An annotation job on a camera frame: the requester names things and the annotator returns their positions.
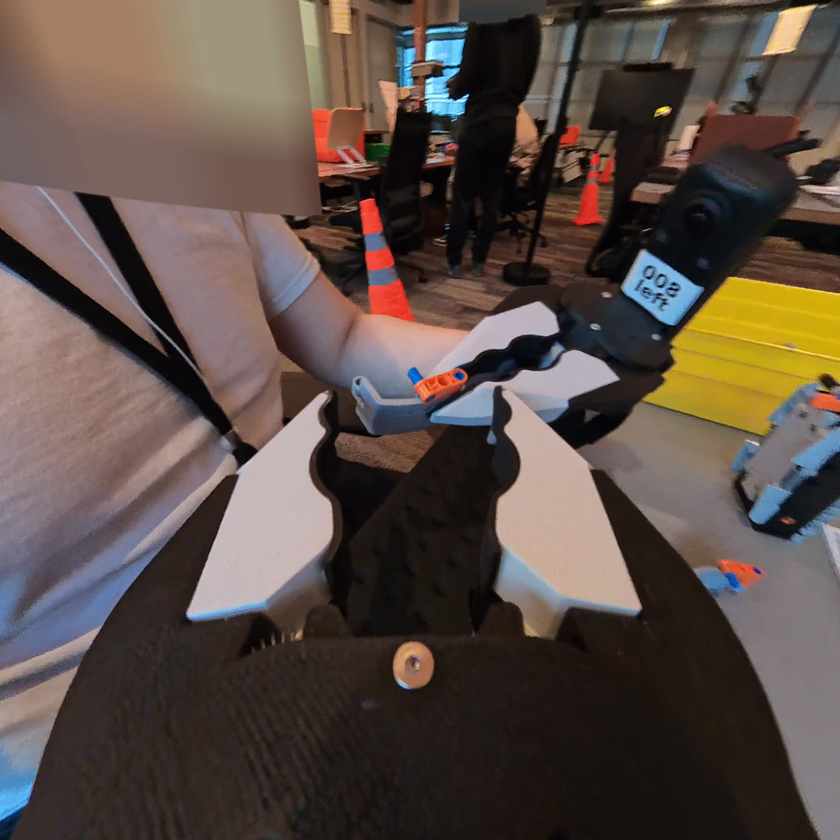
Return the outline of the orange chair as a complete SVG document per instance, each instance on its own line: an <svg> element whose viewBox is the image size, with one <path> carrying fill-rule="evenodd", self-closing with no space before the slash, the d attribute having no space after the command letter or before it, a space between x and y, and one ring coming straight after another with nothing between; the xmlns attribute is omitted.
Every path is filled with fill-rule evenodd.
<svg viewBox="0 0 840 840"><path fill-rule="evenodd" d="M312 112L319 163L366 165L364 113L361 108L314 109Z"/></svg>

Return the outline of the black monitor on stand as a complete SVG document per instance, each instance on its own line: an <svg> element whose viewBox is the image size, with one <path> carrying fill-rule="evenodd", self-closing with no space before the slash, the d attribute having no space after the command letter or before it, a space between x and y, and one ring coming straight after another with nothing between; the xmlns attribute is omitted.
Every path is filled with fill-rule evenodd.
<svg viewBox="0 0 840 840"><path fill-rule="evenodd" d="M584 268L589 276L611 275L616 257L610 253L620 248L623 229L634 219L634 189L661 162L695 73L668 62L603 71L587 127L615 134L613 200Z"/></svg>

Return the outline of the yellow plastic bin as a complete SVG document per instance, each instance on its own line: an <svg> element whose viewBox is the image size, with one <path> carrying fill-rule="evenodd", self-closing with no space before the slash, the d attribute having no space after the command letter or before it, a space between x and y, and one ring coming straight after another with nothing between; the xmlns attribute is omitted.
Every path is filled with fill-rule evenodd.
<svg viewBox="0 0 840 840"><path fill-rule="evenodd" d="M762 435L798 387L838 379L839 296L729 278L673 339L672 354L646 403Z"/></svg>

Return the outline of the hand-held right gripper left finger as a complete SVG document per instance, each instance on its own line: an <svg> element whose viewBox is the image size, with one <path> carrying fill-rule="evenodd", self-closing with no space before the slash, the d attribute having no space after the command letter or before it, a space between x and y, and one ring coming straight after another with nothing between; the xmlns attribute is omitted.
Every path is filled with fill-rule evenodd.
<svg viewBox="0 0 840 840"><path fill-rule="evenodd" d="M234 490L185 618L267 617L287 634L332 599L327 564L342 535L340 505L319 456L334 453L336 394L317 394L238 469Z"/></svg>

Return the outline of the background wooden table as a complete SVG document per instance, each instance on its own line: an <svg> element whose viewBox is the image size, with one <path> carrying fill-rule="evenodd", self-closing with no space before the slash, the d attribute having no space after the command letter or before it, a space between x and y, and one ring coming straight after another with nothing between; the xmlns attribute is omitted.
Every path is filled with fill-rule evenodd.
<svg viewBox="0 0 840 840"><path fill-rule="evenodd" d="M455 157L440 154L428 156L416 174L407 165L390 166L387 159L357 166L318 163L318 179L321 184L330 180L350 182L361 197L379 200L388 192L409 189L419 192L419 185L433 181L437 170L449 172L454 165Z"/></svg>

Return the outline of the grey desk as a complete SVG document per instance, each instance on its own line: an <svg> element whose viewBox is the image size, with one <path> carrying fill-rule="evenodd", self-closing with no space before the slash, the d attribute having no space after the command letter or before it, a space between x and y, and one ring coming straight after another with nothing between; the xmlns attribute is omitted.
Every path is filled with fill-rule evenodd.
<svg viewBox="0 0 840 840"><path fill-rule="evenodd" d="M786 542L753 531L729 470L746 434L642 403L581 450L692 566L751 563L764 579L723 595L763 683L794 778L820 838L839 838L839 588L824 538Z"/></svg>

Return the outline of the person's left forearm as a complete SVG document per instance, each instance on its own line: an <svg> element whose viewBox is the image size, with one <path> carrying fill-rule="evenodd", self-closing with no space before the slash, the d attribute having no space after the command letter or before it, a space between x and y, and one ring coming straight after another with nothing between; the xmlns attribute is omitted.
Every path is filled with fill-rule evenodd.
<svg viewBox="0 0 840 840"><path fill-rule="evenodd" d="M349 390L362 376L388 398L410 396L407 371L431 372L467 335L365 313L323 273L269 328L279 352L314 379Z"/></svg>

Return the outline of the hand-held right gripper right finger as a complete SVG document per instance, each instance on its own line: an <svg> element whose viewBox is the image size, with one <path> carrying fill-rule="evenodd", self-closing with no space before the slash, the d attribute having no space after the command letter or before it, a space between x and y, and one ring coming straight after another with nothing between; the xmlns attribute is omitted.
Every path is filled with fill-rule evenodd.
<svg viewBox="0 0 840 840"><path fill-rule="evenodd" d="M642 604L592 468L513 391L493 396L491 590L520 609L534 637L556 638L574 608L637 617Z"/></svg>

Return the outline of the black floor stand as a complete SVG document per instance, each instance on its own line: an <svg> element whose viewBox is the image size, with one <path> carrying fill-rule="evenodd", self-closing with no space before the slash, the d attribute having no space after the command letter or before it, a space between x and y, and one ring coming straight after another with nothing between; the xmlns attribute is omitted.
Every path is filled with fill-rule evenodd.
<svg viewBox="0 0 840 840"><path fill-rule="evenodd" d="M560 148L560 140L569 128L568 113L571 94L574 89L574 80L581 63L581 52L585 42L585 33L589 27L595 7L595 1L582 1L579 5L574 41L570 53L570 60L567 63L566 78L563 84L559 109L553 131L543 144L539 160L534 170L533 184L537 188L537 202L528 252L524 260L512 261L506 264L502 271L503 281L512 287L544 286L550 281L550 269L537 263L535 261L535 255L540 241L544 210L553 179L554 165Z"/></svg>

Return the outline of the grey curved panel orange connector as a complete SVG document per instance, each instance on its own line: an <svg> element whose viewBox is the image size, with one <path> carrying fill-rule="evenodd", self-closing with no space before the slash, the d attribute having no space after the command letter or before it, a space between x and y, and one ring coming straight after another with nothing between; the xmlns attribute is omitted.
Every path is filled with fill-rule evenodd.
<svg viewBox="0 0 840 840"><path fill-rule="evenodd" d="M433 415L466 391L468 372L462 367L424 376L417 367L406 372L411 394L384 397L365 377L353 379L351 393L364 428L374 436L415 432L426 428Z"/></svg>
<svg viewBox="0 0 840 840"><path fill-rule="evenodd" d="M764 571L753 564L720 560L715 565L696 567L694 572L714 596L739 594L764 580Z"/></svg>

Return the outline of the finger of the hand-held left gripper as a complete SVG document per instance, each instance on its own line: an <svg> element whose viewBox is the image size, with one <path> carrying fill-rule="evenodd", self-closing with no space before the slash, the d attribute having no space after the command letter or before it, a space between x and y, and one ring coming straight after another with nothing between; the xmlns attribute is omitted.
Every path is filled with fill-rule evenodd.
<svg viewBox="0 0 840 840"><path fill-rule="evenodd" d="M464 368L470 381L479 375L510 375L515 370L550 366L550 351L560 350L555 312L541 302L481 320L433 368L432 374Z"/></svg>
<svg viewBox="0 0 840 840"><path fill-rule="evenodd" d="M494 392L509 390L543 421L558 419L573 398L619 381L603 360L579 350L552 350L550 366L519 369L508 375L482 374L470 381L452 401L435 408L430 422L438 425L489 426L494 413Z"/></svg>

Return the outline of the black office chair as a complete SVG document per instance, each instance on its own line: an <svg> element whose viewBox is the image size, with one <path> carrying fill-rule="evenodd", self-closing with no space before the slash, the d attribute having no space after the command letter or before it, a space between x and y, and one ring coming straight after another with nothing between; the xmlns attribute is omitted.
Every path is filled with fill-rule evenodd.
<svg viewBox="0 0 840 840"><path fill-rule="evenodd" d="M421 180L431 125L432 117L427 112L397 111L391 150L381 167L377 202L385 240L396 264L415 270L422 284L427 283L424 269L406 262L406 256L424 247Z"/></svg>

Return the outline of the brown board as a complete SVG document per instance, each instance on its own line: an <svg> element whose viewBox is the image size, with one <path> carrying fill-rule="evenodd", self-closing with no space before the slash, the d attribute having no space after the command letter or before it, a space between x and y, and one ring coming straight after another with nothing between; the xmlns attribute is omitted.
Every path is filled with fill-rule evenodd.
<svg viewBox="0 0 840 840"><path fill-rule="evenodd" d="M762 151L794 140L801 122L793 115L712 114L698 133L689 165L717 150L742 146Z"/></svg>

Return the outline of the black grey building block assembly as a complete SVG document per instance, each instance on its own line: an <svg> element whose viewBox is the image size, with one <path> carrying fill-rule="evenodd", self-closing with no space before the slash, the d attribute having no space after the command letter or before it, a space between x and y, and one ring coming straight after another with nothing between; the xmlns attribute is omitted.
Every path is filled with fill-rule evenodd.
<svg viewBox="0 0 840 840"><path fill-rule="evenodd" d="M769 423L732 461L733 488L753 530L802 542L838 516L838 380L800 386Z"/></svg>

